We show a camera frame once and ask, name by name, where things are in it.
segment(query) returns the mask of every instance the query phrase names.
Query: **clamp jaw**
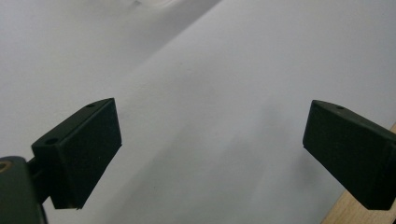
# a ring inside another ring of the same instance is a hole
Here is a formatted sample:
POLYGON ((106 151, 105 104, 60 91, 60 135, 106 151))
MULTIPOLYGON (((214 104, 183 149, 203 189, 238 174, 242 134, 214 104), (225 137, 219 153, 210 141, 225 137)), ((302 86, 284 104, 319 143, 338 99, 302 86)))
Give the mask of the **clamp jaw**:
POLYGON ((340 106, 313 101, 304 147, 371 210, 396 197, 396 134, 340 106))
POLYGON ((32 144, 35 157, 0 159, 2 223, 47 223, 42 203, 82 208, 121 147, 113 98, 82 107, 32 144))

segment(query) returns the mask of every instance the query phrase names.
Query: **white surface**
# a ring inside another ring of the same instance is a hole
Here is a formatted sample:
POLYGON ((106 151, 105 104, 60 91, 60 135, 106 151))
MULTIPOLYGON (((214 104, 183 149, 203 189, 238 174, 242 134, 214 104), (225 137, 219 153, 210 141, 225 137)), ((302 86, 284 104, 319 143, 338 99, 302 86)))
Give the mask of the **white surface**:
POLYGON ((175 0, 135 0, 149 7, 164 7, 175 0))
POLYGON ((0 156, 115 97, 123 146, 50 223, 319 223, 343 190, 302 147, 313 99, 396 120, 394 1, 0 3, 0 156))

